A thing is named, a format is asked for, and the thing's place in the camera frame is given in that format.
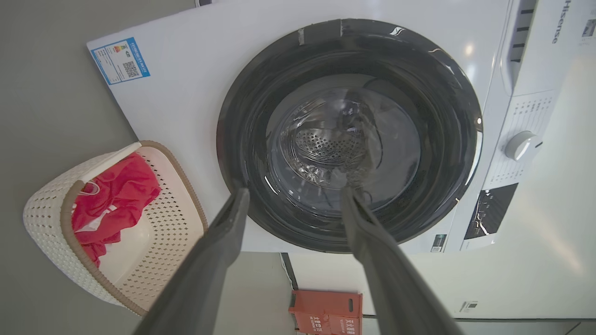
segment white washing machine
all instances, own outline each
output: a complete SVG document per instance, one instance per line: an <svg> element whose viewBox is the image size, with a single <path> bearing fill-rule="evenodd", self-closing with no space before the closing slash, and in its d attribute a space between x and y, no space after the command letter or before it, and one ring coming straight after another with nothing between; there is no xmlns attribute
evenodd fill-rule
<svg viewBox="0 0 596 335"><path fill-rule="evenodd" d="M455 252L496 242L581 15L580 0L229 0L88 48L208 220L249 188L244 251L348 252L351 185L404 252Z"/></svg>

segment washing machine door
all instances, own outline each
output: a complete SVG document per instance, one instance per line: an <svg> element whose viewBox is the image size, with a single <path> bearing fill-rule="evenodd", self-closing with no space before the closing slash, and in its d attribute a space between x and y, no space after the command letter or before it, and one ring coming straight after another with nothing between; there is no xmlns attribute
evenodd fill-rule
<svg viewBox="0 0 596 335"><path fill-rule="evenodd" d="M398 242L443 218L480 153L472 85L439 46L395 24L334 20L277 40L232 84L217 150L228 188L285 241L350 252L352 187Z"/></svg>

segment white laundry basket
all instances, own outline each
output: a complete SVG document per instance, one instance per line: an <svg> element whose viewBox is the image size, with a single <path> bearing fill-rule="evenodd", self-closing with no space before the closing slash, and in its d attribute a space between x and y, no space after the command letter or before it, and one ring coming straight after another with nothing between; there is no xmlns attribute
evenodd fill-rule
<svg viewBox="0 0 596 335"><path fill-rule="evenodd" d="M95 266L72 230L72 207L85 184L137 152L156 174L160 195L139 222L123 229ZM27 202L27 232L50 260L94 296L144 315L187 253L207 230L197 196L172 153L141 141L82 163L55 178Z"/></svg>

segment clothing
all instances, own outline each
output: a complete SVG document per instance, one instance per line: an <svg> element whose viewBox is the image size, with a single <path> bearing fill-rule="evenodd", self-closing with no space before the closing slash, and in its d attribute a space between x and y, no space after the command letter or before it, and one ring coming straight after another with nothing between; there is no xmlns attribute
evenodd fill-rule
<svg viewBox="0 0 596 335"><path fill-rule="evenodd" d="M147 162L137 153L128 155L93 181L99 190L76 198L72 227L87 255L99 267L99 257L106 253L105 244L119 242L120 231L136 225L143 208L162 189Z"/></svg>

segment basket rim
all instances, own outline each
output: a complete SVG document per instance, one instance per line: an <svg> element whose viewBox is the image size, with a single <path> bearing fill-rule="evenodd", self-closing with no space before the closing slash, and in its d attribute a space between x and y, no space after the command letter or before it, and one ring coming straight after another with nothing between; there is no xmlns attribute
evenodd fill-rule
<svg viewBox="0 0 596 335"><path fill-rule="evenodd" d="M193 186L190 184L188 177L184 174L182 170L182 166L176 160L176 157L172 154L170 150L168 150L164 145L154 142L154 141L139 141L141 143L141 147L151 147L156 150L159 150L163 153L168 161L176 170L176 173L182 180L186 191L190 195L193 205L197 210L198 216L201 220L201 224L203 226L203 235L207 232L208 225L207 225L207 218L205 217L205 212L201 207L201 204L197 198L197 194L195 193ZM145 315L147 311L137 305L135 302L130 300L126 297L114 284L112 284L105 275L95 266L93 261L87 256L83 247L80 245L79 240L77 240L75 236L75 232L72 228L72 206L75 203L76 197L79 195L79 191L85 186L85 182L81 180L77 180L68 190L64 200L62 202L62 206L60 207L60 228L62 230L62 235L66 240L66 243L69 245L73 253L76 255L78 260L83 264L85 269L93 276L95 280L106 290L110 293L118 302L120 302L124 307L130 309L132 312L138 315Z"/></svg>

